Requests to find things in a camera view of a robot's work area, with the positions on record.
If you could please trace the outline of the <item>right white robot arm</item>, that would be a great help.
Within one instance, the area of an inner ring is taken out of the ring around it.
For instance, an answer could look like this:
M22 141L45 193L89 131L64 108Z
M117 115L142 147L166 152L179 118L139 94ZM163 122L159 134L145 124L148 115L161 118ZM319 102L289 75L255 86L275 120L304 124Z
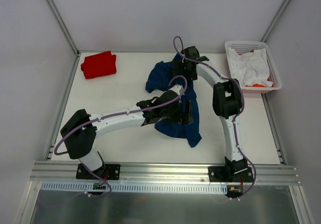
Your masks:
M244 96L236 79L219 73L210 65L209 58L200 56L195 46L177 54L182 60L173 62L173 75L182 75L187 80L202 77L213 89L212 106L220 118L226 144L225 165L214 171L214 176L223 181L237 181L248 170L248 160L242 151L239 129L240 115L244 111Z

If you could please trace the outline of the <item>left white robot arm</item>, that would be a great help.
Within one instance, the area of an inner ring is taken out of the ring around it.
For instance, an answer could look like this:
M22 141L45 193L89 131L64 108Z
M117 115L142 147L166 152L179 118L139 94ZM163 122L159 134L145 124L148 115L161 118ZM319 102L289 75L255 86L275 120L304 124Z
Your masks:
M89 114L85 109L76 111L60 130L66 153L70 159L84 164L92 178L101 178L105 167L100 154L93 149L95 140L113 131L154 125L160 121L191 124L191 102L182 100L183 91L184 87L176 84L159 97L139 101L109 114Z

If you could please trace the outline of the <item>blue mickey mouse t-shirt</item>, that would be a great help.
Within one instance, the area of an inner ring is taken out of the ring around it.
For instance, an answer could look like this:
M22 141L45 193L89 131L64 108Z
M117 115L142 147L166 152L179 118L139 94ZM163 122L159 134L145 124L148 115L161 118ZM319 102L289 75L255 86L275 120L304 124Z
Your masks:
M152 93L154 90L166 91L169 83L173 78L173 62L159 62L150 72L145 84L145 90L148 93ZM194 91L194 85L192 81L188 81L188 87L185 94L181 97L182 103L187 101L191 102L191 111L193 122L188 125L169 122L167 120L161 120L155 124L155 129L160 133L172 137L187 139L190 147L195 147L202 139L199 133L199 107L197 103L197 95Z

